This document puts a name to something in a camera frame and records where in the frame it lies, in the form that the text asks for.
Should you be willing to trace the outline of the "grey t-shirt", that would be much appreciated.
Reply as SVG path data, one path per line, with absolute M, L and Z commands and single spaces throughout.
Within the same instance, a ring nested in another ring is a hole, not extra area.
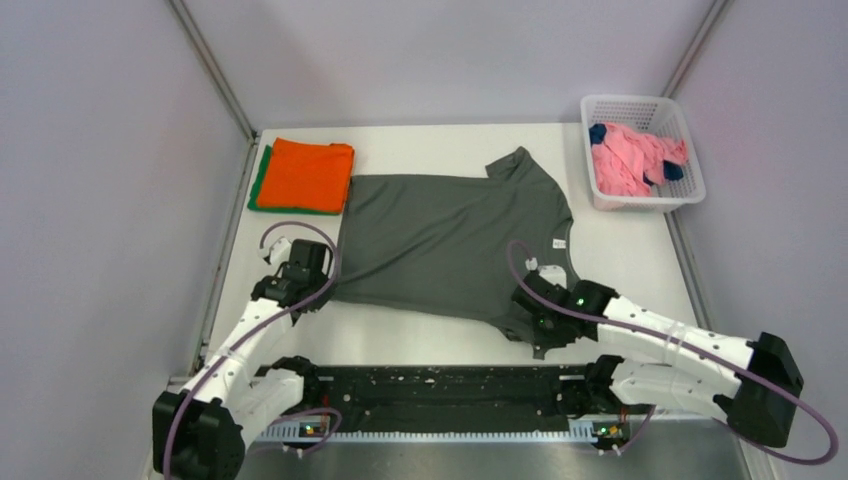
M 524 148 L 490 163 L 482 178 L 357 175 L 338 237 L 334 297 L 482 321 L 542 357 L 575 342 L 578 331 L 533 311 L 507 247 L 523 241 L 573 285 L 573 223 L 563 190 Z

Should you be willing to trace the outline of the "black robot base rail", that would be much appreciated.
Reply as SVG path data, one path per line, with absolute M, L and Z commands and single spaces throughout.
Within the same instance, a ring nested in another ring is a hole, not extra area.
M 342 432 L 531 432 L 565 430 L 600 416 L 624 420 L 648 412 L 625 406 L 585 381 L 582 366 L 323 366 L 284 357 L 260 366 L 304 374 L 304 398 L 286 414 L 335 409 Z

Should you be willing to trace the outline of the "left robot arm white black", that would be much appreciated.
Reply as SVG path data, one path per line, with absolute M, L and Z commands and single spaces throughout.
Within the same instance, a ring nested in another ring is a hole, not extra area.
M 152 407 L 153 468 L 166 479 L 234 479 L 249 446 L 281 413 L 308 413 L 320 386 L 295 370 L 257 372 L 262 356 L 301 315 L 332 294 L 335 248 L 279 238 L 266 249 L 271 274 L 253 287 L 231 333 L 178 391 Z

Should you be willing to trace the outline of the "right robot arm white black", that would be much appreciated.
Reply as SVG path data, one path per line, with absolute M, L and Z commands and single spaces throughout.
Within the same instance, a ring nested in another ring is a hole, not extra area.
M 767 332 L 756 340 L 717 334 L 659 315 L 596 282 L 580 280 L 566 289 L 556 275 L 555 268 L 531 271 L 511 295 L 530 316 L 537 350 L 585 338 L 644 357 L 605 354 L 586 365 L 586 397 L 594 409 L 687 410 L 760 445 L 787 445 L 796 405 L 752 379 L 800 395 L 804 380 L 784 339 Z

